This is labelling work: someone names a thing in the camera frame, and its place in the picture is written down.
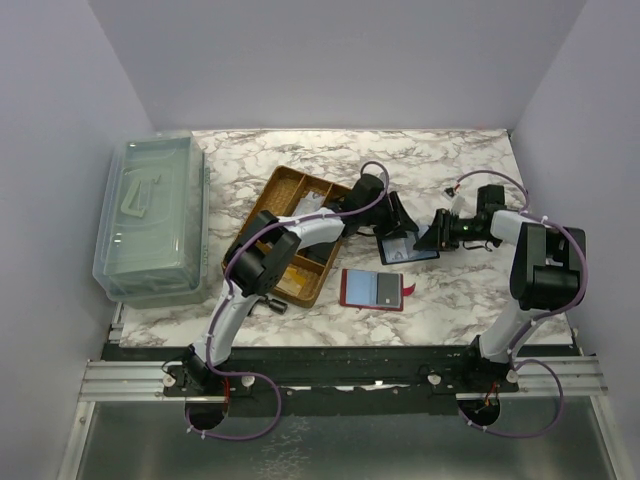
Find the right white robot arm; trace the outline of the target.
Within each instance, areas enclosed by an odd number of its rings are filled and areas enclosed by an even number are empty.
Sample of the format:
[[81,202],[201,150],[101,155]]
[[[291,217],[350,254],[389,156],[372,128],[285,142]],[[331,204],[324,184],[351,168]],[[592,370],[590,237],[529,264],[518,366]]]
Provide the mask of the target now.
[[474,340],[484,361],[508,364],[548,317],[572,309],[585,296],[585,231],[509,209],[500,185],[478,190],[476,214],[471,218],[461,217],[453,208],[437,210],[414,248],[448,252],[466,242],[515,247],[511,300],[495,323]]

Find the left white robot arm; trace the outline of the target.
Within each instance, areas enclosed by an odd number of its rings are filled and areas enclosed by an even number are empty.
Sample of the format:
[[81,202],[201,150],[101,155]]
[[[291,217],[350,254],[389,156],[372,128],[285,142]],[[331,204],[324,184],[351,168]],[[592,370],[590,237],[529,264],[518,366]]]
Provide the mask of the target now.
[[225,362],[243,321],[279,283],[301,249],[333,244],[370,227],[380,240],[417,232],[388,176],[363,173],[347,194],[301,216],[257,214],[226,253],[223,286],[206,332],[190,346],[190,374],[203,384]]

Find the red card holder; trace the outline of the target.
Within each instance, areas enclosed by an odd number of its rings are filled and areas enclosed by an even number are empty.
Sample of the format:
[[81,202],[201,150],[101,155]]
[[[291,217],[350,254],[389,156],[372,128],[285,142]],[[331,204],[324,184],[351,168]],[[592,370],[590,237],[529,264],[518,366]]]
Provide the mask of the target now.
[[380,272],[343,269],[340,285],[339,303],[341,306],[359,309],[371,309],[390,312],[401,312],[404,309],[404,300],[413,294],[415,284],[402,285],[402,303],[399,308],[384,308],[376,305],[376,277]]

